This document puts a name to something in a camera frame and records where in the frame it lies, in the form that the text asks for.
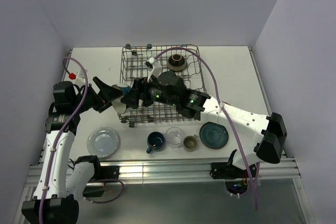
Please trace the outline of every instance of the clear glass cup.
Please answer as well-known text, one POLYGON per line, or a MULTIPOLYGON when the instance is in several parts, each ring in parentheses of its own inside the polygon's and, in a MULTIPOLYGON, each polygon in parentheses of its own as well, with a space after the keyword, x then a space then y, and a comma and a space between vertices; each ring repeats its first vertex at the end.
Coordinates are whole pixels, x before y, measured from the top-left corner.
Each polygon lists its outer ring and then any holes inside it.
POLYGON ((171 127, 166 132, 166 142, 171 149, 181 147, 184 140, 183 131, 178 127, 171 127))

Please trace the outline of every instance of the red connector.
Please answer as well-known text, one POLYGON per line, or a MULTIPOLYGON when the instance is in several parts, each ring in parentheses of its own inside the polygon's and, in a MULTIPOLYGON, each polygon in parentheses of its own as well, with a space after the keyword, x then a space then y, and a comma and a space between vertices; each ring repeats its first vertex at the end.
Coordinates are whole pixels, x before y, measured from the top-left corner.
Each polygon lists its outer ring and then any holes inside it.
POLYGON ((76 75, 75 75, 74 73, 71 73, 71 74, 69 74, 69 78, 70 78, 71 80, 75 80, 76 75))

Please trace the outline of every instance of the dish rack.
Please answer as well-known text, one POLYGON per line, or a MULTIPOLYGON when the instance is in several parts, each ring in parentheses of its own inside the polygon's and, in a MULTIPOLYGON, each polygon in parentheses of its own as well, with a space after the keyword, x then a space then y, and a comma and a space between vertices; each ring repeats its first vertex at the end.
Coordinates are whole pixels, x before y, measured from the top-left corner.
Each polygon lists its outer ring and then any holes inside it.
MULTIPOLYGON (((149 58, 155 57, 162 51, 172 47, 184 47, 194 51, 197 55, 200 55, 198 47, 194 45, 152 46, 151 44, 148 44, 147 46, 132 47, 130 44, 126 44, 126 46, 122 48, 121 54, 120 83, 125 83, 132 87, 135 78, 148 76, 149 71, 145 62, 148 61, 149 58)), ((201 62, 197 57, 185 50, 171 50, 157 59, 162 66, 162 72, 169 71, 167 60, 174 54, 182 55, 187 61, 186 68, 181 72, 176 72, 176 75, 183 78, 187 88, 196 89, 206 93, 201 62)), ((193 120, 178 114, 175 107, 157 102, 154 102, 153 105, 147 108, 139 106, 136 110, 122 115, 118 114, 118 116, 122 123, 129 123, 129 127, 135 127, 136 123, 193 120)))

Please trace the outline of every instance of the dark blue mug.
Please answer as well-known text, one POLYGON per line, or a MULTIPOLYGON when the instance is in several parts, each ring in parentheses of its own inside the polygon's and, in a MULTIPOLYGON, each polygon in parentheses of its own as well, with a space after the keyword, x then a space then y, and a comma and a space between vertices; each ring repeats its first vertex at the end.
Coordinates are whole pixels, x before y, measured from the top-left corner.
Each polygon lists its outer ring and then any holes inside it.
POLYGON ((147 137, 147 153, 150 154, 152 150, 159 150, 164 146, 165 139, 162 133, 160 132, 152 132, 151 134, 148 135, 147 137))

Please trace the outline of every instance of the mug handle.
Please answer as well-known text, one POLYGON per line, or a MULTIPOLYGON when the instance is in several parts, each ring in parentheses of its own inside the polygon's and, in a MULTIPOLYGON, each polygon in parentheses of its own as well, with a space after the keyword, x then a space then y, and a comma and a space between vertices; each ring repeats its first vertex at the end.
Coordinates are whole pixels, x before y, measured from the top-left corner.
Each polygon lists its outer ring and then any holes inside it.
POLYGON ((147 149, 147 151, 146 151, 147 154, 150 154, 152 152, 152 150, 153 150, 153 147, 149 146, 148 149, 147 149))

